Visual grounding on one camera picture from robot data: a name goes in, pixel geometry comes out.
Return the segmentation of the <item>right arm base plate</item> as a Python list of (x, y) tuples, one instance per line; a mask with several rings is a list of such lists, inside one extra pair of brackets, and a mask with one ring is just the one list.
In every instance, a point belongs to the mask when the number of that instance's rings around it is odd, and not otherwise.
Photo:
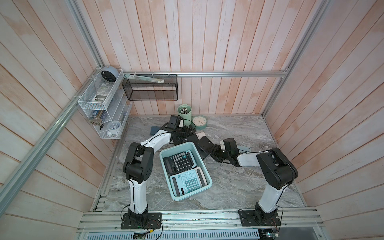
[(238, 214), (243, 227), (279, 226), (281, 224), (277, 210), (271, 213), (264, 213), (261, 209), (253, 211), (238, 210)]

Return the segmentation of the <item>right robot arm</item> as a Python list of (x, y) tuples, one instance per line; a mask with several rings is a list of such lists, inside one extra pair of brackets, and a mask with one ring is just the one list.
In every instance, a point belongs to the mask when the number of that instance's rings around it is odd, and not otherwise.
[(241, 153), (236, 141), (228, 138), (214, 145), (211, 157), (236, 167), (260, 167), (267, 181), (261, 199), (255, 205), (255, 220), (263, 224), (277, 216), (277, 203), (283, 191), (298, 177), (296, 167), (279, 148)]

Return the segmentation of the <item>black calculator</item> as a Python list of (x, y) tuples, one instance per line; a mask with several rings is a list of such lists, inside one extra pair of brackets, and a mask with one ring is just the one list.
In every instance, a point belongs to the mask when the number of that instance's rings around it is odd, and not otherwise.
[(191, 151), (185, 151), (163, 159), (168, 175), (176, 175), (197, 166)]

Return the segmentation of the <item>large teal calculator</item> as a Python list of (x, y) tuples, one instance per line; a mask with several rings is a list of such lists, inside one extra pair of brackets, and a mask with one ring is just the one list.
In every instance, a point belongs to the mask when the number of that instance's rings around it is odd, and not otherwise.
[(171, 176), (171, 186), (176, 197), (196, 192), (208, 185), (201, 167)]

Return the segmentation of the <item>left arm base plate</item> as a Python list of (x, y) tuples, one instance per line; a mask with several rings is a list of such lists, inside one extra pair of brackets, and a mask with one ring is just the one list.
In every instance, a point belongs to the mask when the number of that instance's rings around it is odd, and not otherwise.
[(122, 230), (133, 229), (160, 229), (162, 222), (162, 213), (143, 213), (135, 214), (134, 212), (128, 212), (123, 215), (121, 223)]

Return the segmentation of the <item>mint green storage box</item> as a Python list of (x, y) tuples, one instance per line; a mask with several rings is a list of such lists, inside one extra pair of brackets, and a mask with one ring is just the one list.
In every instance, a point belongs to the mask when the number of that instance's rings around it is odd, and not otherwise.
[(212, 178), (192, 142), (186, 142), (160, 152), (160, 159), (171, 197), (182, 201), (208, 190)]

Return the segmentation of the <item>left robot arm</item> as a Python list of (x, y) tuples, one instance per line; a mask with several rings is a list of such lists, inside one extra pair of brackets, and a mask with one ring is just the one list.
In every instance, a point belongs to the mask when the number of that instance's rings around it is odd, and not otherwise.
[(196, 135), (196, 125), (182, 118), (172, 115), (152, 137), (141, 143), (133, 142), (124, 162), (123, 172), (130, 184), (130, 199), (128, 212), (124, 223), (134, 221), (139, 226), (148, 222), (148, 203), (146, 200), (147, 180), (153, 170), (154, 154), (164, 145), (181, 141)]

